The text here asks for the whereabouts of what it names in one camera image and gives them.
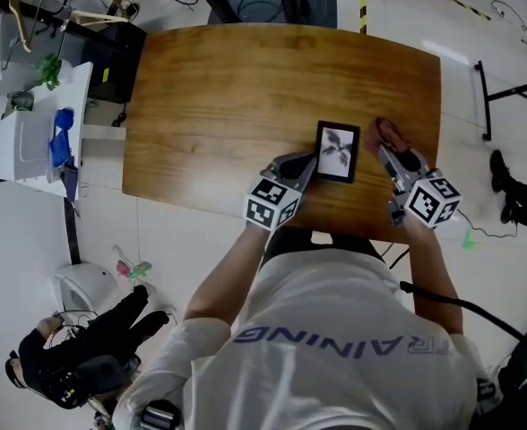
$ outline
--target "table top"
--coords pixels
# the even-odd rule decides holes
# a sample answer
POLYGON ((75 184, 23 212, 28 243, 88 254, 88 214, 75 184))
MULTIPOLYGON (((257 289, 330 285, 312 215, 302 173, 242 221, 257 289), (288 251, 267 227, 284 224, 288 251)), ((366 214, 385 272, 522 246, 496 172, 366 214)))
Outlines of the table top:
MULTIPOLYGON (((433 167, 439 58, 343 30, 226 24, 150 35, 125 146, 126 194, 239 217, 260 170, 313 151, 318 121, 393 121, 433 167)), ((312 180, 290 223, 404 242, 388 219, 392 182, 359 143, 353 184, 312 180)))
MULTIPOLYGON (((43 84, 30 90, 34 96, 33 109, 35 110, 46 110, 51 114, 55 114, 61 108, 71 108, 74 111, 74 123, 73 127, 68 131, 68 143, 74 156, 74 164, 78 167, 79 179, 81 170, 81 129, 88 88, 91 83, 91 74, 92 63, 87 62, 73 69, 73 78, 68 84, 61 84, 53 90, 48 90, 47 86, 43 84)), ((49 183, 45 176, 37 176, 35 178, 18 180, 17 183, 46 193, 66 197, 65 186, 60 180, 49 183)), ((79 187, 76 186, 74 199, 78 199, 78 193, 79 187)))

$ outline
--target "white table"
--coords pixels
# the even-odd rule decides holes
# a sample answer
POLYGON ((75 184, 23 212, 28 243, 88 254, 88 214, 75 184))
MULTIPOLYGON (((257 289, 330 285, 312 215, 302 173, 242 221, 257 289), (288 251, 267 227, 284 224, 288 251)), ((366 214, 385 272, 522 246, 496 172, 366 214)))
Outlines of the white table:
MULTIPOLYGON (((61 108, 71 108, 74 111, 73 127, 68 131, 68 141, 71 153, 74 156, 74 165, 78 167, 79 179, 81 170, 81 130, 84 120, 84 110, 86 108, 86 99, 88 88, 91 83, 92 63, 79 65, 73 69, 73 79, 68 84, 61 84, 54 90, 48 90, 46 85, 32 88, 34 96, 33 109, 46 110, 53 115, 61 108)), ((65 185, 60 180, 49 183, 45 176, 35 178, 25 178, 17 183, 46 193, 56 194, 57 196, 66 197, 65 185)), ((79 187, 76 186, 76 195, 78 199, 79 187)))

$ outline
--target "picture frame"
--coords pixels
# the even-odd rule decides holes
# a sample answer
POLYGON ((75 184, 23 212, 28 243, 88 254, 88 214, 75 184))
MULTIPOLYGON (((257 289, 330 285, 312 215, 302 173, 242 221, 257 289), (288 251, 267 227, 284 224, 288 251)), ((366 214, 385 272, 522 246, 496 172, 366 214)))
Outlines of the picture frame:
POLYGON ((355 125, 329 121, 317 123, 316 176, 334 182, 353 183, 361 130, 355 125))

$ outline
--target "black picture frame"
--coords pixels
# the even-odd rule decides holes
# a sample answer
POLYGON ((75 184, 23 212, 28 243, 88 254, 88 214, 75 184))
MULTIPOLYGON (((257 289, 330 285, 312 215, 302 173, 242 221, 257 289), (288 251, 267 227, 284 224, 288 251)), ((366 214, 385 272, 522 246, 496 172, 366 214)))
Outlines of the black picture frame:
POLYGON ((340 123, 332 123, 330 121, 319 121, 317 123, 317 136, 315 138, 315 155, 317 156, 315 176, 317 176, 317 178, 332 180, 334 182, 353 183, 353 180, 355 179, 355 169, 357 167, 357 157, 359 155, 360 136, 361 129, 355 125, 342 125, 340 123), (353 151, 350 152, 350 170, 347 176, 336 176, 331 174, 322 174, 319 172, 319 160, 321 158, 321 143, 324 129, 336 129, 353 133, 353 143, 351 147, 353 151))

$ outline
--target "plant leaf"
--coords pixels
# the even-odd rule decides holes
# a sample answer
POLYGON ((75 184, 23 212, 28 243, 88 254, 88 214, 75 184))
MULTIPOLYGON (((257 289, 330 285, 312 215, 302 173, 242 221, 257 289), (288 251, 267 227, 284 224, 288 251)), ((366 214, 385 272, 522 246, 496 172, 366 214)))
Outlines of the plant leaf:
POLYGON ((341 140, 339 138, 339 135, 335 131, 332 131, 330 129, 325 129, 325 132, 327 133, 327 140, 331 143, 334 143, 337 146, 341 145, 341 140))
POLYGON ((322 154, 333 154, 336 151, 337 151, 337 148, 332 145, 332 146, 329 146, 329 147, 323 149, 322 150, 322 154))
POLYGON ((345 167, 347 167, 347 165, 349 164, 349 158, 347 157, 345 153, 339 153, 339 161, 345 167))

